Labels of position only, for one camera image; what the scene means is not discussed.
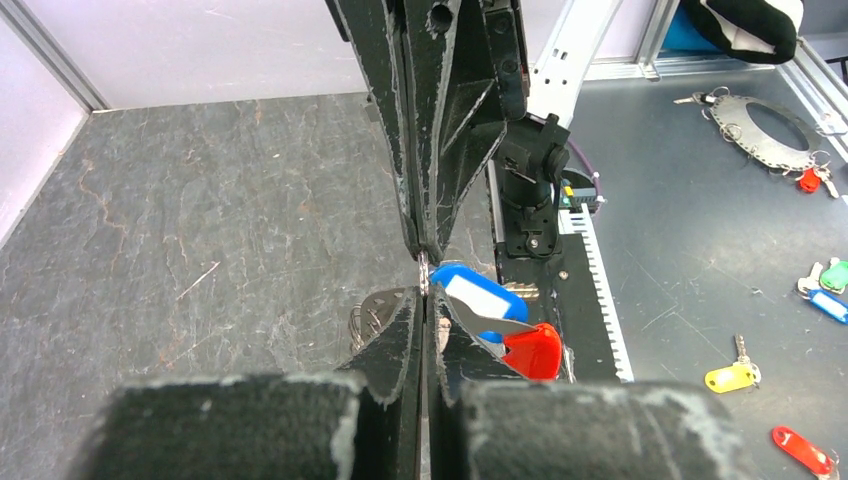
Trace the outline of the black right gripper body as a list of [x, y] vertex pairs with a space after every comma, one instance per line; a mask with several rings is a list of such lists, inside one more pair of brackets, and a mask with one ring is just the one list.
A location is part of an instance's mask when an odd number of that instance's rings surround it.
[[481, 107], [485, 123], [517, 121], [527, 112], [529, 77], [520, 1], [481, 1], [485, 49]]

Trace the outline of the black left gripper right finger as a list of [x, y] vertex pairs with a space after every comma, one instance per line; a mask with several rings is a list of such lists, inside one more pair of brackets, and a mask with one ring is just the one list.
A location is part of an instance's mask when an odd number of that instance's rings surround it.
[[530, 456], [502, 398], [526, 378], [475, 339], [441, 287], [427, 300], [429, 453], [434, 479], [528, 479]]

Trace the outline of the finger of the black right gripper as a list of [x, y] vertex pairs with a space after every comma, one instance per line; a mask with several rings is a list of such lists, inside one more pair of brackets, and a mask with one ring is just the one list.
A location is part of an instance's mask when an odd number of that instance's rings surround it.
[[506, 118], [483, 2], [409, 1], [406, 23], [409, 249], [438, 263]]
[[376, 109], [389, 153], [401, 231], [412, 255], [421, 251], [412, 209], [412, 182], [408, 169], [409, 133], [404, 115], [400, 47], [395, 16], [384, 1], [329, 1], [340, 36], [351, 44], [371, 103]]

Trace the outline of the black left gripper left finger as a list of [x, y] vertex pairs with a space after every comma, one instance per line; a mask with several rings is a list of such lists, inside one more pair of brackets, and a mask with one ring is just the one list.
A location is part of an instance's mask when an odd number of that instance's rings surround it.
[[420, 473], [424, 306], [416, 287], [379, 291], [360, 307], [361, 324], [382, 329], [343, 364], [366, 385], [359, 394], [353, 479], [417, 479]]

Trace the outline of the keys with blue tag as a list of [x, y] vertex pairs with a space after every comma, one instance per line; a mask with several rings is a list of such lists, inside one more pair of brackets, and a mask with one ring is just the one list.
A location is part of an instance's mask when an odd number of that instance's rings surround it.
[[502, 343], [506, 336], [535, 330], [528, 323], [529, 310], [521, 297], [465, 264], [436, 267], [429, 280], [462, 303], [463, 311], [474, 314], [471, 331], [483, 340]]

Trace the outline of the metal key holder red handle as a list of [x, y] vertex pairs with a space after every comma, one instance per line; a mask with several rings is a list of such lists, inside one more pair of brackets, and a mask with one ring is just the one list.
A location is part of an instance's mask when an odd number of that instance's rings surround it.
[[[536, 297], [538, 297], [537, 289], [534, 290], [535, 287], [532, 287], [532, 285], [513, 283], [504, 287], [521, 297], [526, 305], [528, 294], [535, 292]], [[348, 321], [351, 335], [351, 353], [355, 354], [383, 330], [398, 301], [403, 296], [404, 290], [405, 287], [401, 287], [375, 292], [351, 310]], [[470, 311], [463, 311], [463, 304], [459, 301], [450, 297], [449, 299], [465, 325], [470, 326], [471, 334], [491, 347], [494, 354], [509, 367], [531, 380], [557, 379], [562, 366], [565, 347], [554, 326], [546, 322], [531, 325], [528, 315], [528, 323], [535, 328], [534, 331], [506, 336], [502, 343], [491, 343], [472, 333], [474, 314]]]

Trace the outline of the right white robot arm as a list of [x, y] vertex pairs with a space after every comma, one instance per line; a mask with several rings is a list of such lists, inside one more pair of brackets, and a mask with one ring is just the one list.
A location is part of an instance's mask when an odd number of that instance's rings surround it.
[[517, 1], [332, 1], [391, 157], [404, 241], [444, 258], [457, 211], [488, 162], [520, 255], [548, 255], [552, 188], [576, 96], [619, 3], [569, 1], [530, 61]]

